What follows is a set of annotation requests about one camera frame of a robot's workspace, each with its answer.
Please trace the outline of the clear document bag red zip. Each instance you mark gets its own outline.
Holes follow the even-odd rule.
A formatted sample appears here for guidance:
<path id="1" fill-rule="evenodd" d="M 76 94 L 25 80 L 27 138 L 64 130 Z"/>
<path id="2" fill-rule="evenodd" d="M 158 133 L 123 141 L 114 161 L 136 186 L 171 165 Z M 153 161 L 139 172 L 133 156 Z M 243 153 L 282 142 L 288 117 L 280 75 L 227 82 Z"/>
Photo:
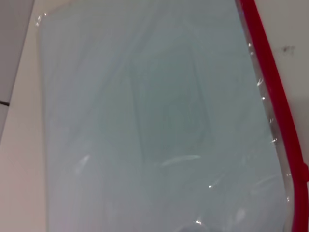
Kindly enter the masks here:
<path id="1" fill-rule="evenodd" d="M 309 232 L 254 0 L 72 0 L 38 27 L 47 232 Z"/>

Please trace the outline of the red zip slider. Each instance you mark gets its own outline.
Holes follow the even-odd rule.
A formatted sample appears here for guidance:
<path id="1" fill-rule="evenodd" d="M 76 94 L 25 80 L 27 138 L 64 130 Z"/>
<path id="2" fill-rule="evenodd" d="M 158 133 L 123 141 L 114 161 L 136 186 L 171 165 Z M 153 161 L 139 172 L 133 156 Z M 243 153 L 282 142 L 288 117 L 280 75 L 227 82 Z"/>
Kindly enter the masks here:
<path id="1" fill-rule="evenodd" d="M 309 169 L 306 163 L 296 164 L 291 173 L 294 182 L 305 184 L 309 182 Z"/>

